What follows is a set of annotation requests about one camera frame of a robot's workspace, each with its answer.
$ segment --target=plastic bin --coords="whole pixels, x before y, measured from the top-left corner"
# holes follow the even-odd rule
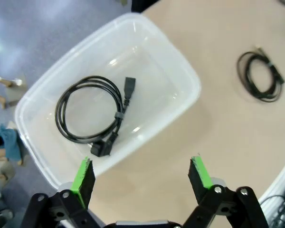
[[[62,93],[89,75],[112,80],[123,96],[125,77],[136,88],[111,156],[98,158],[89,145],[68,141],[55,124]],[[118,163],[195,103],[200,81],[167,37],[140,14],[125,14],[87,37],[57,61],[24,95],[15,112],[20,136],[48,182],[58,188],[72,181],[81,160],[93,160],[95,175]],[[66,110],[77,135],[103,130],[114,119],[112,97],[97,88],[72,95]]]

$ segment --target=metal bolt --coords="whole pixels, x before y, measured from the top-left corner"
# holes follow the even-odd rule
[[[38,201],[42,201],[44,199],[44,196],[39,196]]]
[[[222,193],[222,189],[221,189],[220,187],[215,187],[215,188],[214,188],[214,191],[215,191],[216,193]]]
[[[241,189],[241,193],[242,193],[244,196],[248,195],[247,189]]]
[[[65,192],[65,193],[62,194],[62,197],[63,197],[63,198],[67,198],[68,196],[69,196],[69,193],[68,193],[68,192]]]

